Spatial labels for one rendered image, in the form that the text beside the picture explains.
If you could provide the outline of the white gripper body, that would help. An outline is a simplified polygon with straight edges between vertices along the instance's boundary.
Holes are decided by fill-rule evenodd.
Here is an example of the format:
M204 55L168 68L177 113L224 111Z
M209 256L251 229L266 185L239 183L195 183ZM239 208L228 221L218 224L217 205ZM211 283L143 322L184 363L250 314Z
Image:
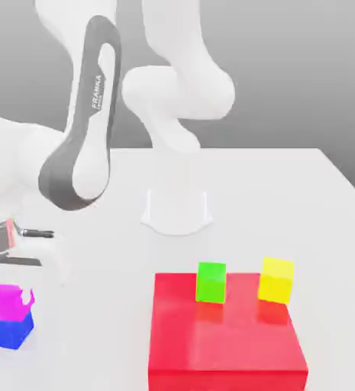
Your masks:
M24 241L0 254L0 283L35 287L46 280L64 285L71 274L71 259L55 241Z

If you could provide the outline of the small magenta cube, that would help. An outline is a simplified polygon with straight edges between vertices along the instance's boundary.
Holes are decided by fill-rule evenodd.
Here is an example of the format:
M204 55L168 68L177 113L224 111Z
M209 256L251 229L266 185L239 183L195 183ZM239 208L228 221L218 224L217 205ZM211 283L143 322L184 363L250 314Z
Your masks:
M30 300L22 300L23 289L16 285L0 284L0 321L22 322L35 302L33 290L30 289Z

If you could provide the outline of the small blue cube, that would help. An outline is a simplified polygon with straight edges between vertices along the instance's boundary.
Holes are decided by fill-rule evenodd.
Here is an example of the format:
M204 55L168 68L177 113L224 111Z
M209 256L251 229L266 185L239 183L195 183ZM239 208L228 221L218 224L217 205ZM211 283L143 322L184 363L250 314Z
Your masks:
M17 350L34 328L32 312L20 321L0 320L0 347Z

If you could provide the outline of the small green cube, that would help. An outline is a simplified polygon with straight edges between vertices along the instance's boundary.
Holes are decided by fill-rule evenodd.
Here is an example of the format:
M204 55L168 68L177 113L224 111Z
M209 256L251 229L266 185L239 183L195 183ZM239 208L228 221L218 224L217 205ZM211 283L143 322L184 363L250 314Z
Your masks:
M199 262L196 274L196 301L223 304L226 296L226 281L225 263Z

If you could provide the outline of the small yellow cube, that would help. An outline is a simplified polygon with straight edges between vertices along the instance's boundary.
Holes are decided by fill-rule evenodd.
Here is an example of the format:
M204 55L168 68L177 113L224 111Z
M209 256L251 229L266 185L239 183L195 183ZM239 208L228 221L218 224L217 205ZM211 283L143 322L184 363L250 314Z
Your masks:
M272 257L263 258L258 299L288 305L291 299L294 263Z

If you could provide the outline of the large red box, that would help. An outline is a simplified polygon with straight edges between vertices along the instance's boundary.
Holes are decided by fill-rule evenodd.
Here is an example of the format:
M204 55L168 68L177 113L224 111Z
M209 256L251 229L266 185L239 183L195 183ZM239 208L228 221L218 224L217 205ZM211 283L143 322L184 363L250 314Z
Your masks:
M197 302L194 273L155 276L149 391L305 391L308 365L285 305L230 273L223 304Z

